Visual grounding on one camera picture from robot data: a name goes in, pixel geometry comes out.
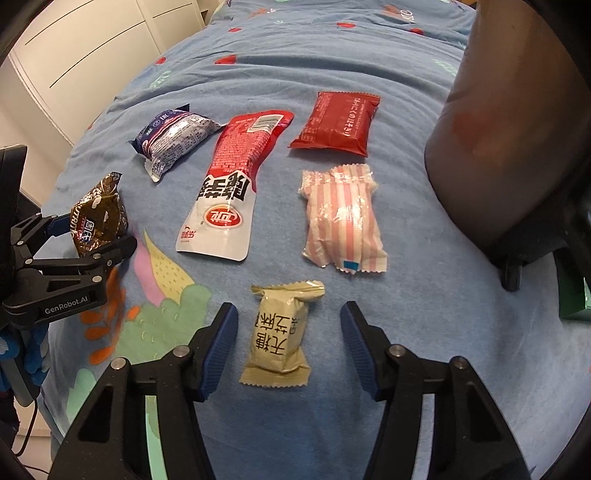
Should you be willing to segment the blue gloved left hand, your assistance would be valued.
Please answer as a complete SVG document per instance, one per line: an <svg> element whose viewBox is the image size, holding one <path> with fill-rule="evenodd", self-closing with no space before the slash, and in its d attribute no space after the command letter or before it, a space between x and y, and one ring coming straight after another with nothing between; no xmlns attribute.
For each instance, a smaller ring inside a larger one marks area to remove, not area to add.
<svg viewBox="0 0 591 480"><path fill-rule="evenodd" d="M1 392L13 393L21 406L37 399L50 366L48 325L1 332Z"/></svg>

